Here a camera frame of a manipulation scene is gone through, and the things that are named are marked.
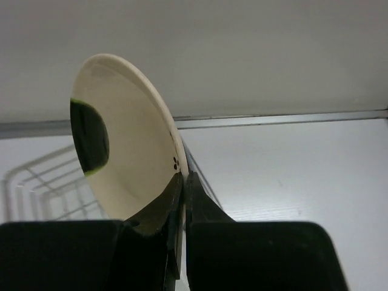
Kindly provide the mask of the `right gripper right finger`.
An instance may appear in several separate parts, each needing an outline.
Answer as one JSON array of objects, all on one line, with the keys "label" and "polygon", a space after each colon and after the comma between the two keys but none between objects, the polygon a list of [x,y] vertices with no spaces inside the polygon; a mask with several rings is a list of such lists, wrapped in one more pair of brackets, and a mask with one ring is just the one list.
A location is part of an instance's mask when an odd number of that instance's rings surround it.
[{"label": "right gripper right finger", "polygon": [[314,222],[237,222],[205,192],[185,187],[191,290],[347,290],[328,233]]}]

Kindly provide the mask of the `plain cream plate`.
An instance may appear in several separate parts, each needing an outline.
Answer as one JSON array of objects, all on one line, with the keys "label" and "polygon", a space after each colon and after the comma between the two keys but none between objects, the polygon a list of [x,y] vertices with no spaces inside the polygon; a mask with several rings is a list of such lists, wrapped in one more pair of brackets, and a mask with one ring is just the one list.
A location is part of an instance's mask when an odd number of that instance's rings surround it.
[{"label": "plain cream plate", "polygon": [[99,205],[144,243],[162,238],[179,278],[182,192],[189,166],[164,100],[133,64],[112,54],[88,58],[74,81],[70,122],[75,149]]}]

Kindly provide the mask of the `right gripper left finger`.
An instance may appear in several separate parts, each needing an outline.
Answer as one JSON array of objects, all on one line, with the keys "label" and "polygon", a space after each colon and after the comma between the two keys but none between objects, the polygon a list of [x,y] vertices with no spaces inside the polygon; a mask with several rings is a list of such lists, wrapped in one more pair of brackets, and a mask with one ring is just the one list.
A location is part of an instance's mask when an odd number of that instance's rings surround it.
[{"label": "right gripper left finger", "polygon": [[174,290],[180,277],[182,174],[131,218],[8,222],[2,290]]}]

